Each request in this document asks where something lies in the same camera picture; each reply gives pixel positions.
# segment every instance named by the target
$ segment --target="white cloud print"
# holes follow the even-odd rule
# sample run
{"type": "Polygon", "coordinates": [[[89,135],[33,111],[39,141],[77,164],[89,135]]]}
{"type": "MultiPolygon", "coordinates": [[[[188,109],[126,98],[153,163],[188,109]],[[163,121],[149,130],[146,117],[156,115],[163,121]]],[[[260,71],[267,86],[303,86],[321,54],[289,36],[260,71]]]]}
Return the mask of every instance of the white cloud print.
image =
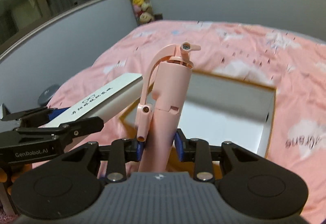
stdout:
{"type": "Polygon", "coordinates": [[[285,147],[298,147],[301,159],[305,159],[319,149],[326,149],[326,125],[301,120],[289,129],[287,138],[285,147]]]}
{"type": "Polygon", "coordinates": [[[155,31],[144,31],[141,33],[134,34],[132,38],[146,37],[154,34],[155,31]]]}
{"type": "Polygon", "coordinates": [[[118,63],[116,63],[115,65],[110,65],[110,66],[107,66],[103,69],[103,73],[104,74],[108,74],[109,72],[112,71],[112,69],[114,68],[121,68],[121,67],[124,67],[126,65],[126,60],[124,61],[118,61],[118,63]]]}
{"type": "Polygon", "coordinates": [[[243,38],[242,34],[228,33],[227,31],[222,30],[222,29],[216,29],[216,32],[223,39],[223,41],[227,41],[230,39],[242,39],[243,38]]]}
{"type": "Polygon", "coordinates": [[[195,30],[195,31],[201,31],[203,29],[209,29],[213,22],[210,21],[199,21],[196,24],[184,24],[185,28],[190,29],[190,30],[195,30]]]}
{"type": "Polygon", "coordinates": [[[271,47],[275,49],[277,48],[285,49],[287,47],[292,47],[292,48],[301,47],[301,44],[294,42],[292,39],[288,37],[284,37],[280,32],[267,33],[266,39],[268,40],[269,43],[271,43],[271,47]]]}
{"type": "Polygon", "coordinates": [[[318,67],[321,71],[323,71],[324,73],[326,73],[326,63],[318,62],[316,64],[316,67],[318,67]]]}
{"type": "Polygon", "coordinates": [[[243,78],[261,84],[273,84],[273,80],[268,78],[262,70],[255,66],[249,66],[241,60],[233,60],[226,67],[219,66],[213,70],[213,73],[243,78]]]}

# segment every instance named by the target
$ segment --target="black bracket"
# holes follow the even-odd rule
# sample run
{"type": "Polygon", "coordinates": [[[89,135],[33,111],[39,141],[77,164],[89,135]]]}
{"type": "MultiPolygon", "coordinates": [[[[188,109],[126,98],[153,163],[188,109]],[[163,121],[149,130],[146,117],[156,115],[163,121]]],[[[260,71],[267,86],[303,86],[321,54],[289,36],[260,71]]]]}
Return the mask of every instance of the black bracket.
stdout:
{"type": "Polygon", "coordinates": [[[61,124],[57,128],[18,127],[0,133],[0,166],[29,164],[53,159],[64,152],[72,139],[99,132],[99,117],[61,124]]]}
{"type": "Polygon", "coordinates": [[[21,127],[39,127],[48,123],[48,115],[55,110],[54,108],[39,107],[26,111],[11,113],[5,105],[2,105],[2,121],[20,121],[21,127]]]}
{"type": "Polygon", "coordinates": [[[300,213],[307,201],[307,185],[298,175],[230,141],[209,146],[178,129],[174,144],[181,162],[195,163],[194,180],[214,183],[225,202],[246,215],[283,218],[300,213]],[[212,161],[220,162],[220,180],[213,177],[212,161]]]}
{"type": "Polygon", "coordinates": [[[143,142],[137,139],[118,139],[100,147],[88,142],[19,177],[12,200],[22,214],[36,219],[75,215],[96,201],[105,184],[125,181],[125,163],[140,161],[142,151],[143,142]],[[97,179],[101,160],[108,162],[104,181],[97,179]]]}

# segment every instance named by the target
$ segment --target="gray round object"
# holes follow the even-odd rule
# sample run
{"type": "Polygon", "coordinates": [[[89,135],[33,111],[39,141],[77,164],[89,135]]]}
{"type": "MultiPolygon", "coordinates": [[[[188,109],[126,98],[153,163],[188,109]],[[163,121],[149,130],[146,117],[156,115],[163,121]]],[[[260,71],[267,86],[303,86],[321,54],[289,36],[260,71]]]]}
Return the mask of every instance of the gray round object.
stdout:
{"type": "Polygon", "coordinates": [[[42,92],[41,96],[37,100],[38,105],[46,106],[59,88],[60,86],[57,84],[48,87],[44,92],[42,92]]]}
{"type": "Polygon", "coordinates": [[[210,179],[213,178],[213,174],[211,174],[210,172],[203,171],[197,173],[197,178],[202,181],[209,181],[210,179]]]}
{"type": "Polygon", "coordinates": [[[119,172],[112,172],[107,176],[108,180],[112,182],[120,181],[123,178],[123,175],[119,172]]]}

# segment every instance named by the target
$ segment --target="pink handle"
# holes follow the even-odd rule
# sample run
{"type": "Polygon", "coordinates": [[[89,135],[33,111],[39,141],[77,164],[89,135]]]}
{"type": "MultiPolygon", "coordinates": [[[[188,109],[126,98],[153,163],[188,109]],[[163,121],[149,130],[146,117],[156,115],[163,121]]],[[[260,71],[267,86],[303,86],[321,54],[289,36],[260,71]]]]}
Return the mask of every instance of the pink handle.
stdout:
{"type": "Polygon", "coordinates": [[[200,50],[200,46],[191,45],[190,43],[183,43],[181,46],[175,44],[168,45],[161,49],[153,58],[149,65],[149,70],[143,77],[143,88],[141,91],[140,103],[137,107],[135,126],[137,127],[137,138],[139,141],[145,141],[149,132],[150,122],[153,115],[152,107],[146,104],[146,98],[149,88],[149,81],[154,69],[163,61],[167,61],[171,58],[176,61],[180,61],[189,64],[193,67],[193,63],[189,60],[190,52],[200,50]]]}
{"type": "Polygon", "coordinates": [[[152,91],[156,103],[138,171],[165,171],[191,72],[189,67],[180,63],[159,64],[152,91]]]}

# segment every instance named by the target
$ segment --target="white box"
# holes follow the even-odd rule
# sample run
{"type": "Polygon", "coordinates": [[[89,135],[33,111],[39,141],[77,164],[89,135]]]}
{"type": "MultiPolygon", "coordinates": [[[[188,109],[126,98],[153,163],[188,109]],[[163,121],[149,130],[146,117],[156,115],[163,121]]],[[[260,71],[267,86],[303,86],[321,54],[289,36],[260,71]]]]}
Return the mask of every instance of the white box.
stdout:
{"type": "MultiPolygon", "coordinates": [[[[273,126],[275,88],[256,83],[193,71],[179,128],[185,137],[201,138],[220,146],[229,140],[265,157],[273,126]]],[[[149,93],[147,102],[155,103],[149,93]]],[[[130,137],[137,100],[120,117],[130,137]]]]}
{"type": "MultiPolygon", "coordinates": [[[[58,127],[62,123],[95,116],[101,117],[106,123],[139,98],[142,83],[141,74],[125,73],[80,100],[43,127],[58,127]]],[[[74,138],[65,151],[69,151],[86,137],[74,138]]]]}

